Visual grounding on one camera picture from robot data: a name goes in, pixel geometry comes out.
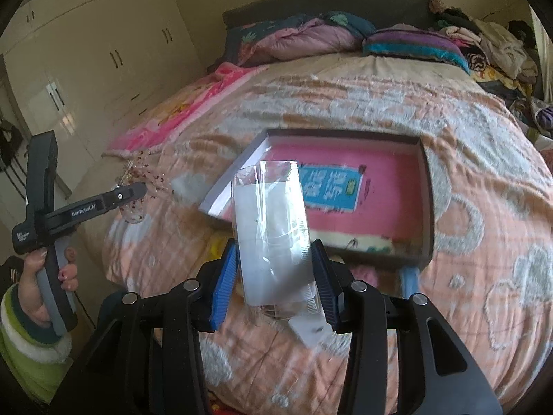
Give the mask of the left hand painted nails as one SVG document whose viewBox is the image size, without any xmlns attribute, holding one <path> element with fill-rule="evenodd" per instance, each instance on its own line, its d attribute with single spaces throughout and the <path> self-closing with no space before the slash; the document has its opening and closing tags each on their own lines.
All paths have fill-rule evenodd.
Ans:
<svg viewBox="0 0 553 415">
<path fill-rule="evenodd" d="M 37 274 L 44 268 L 46 257 L 46 248 L 36 250 L 25 257 L 18 288 L 21 309 L 41 328 L 50 327 L 50 314 L 37 284 Z M 78 267 L 74 263 L 77 257 L 76 249 L 69 246 L 65 250 L 65 257 L 67 264 L 59 271 L 57 279 L 64 291 L 76 291 L 79 287 Z"/>
</svg>

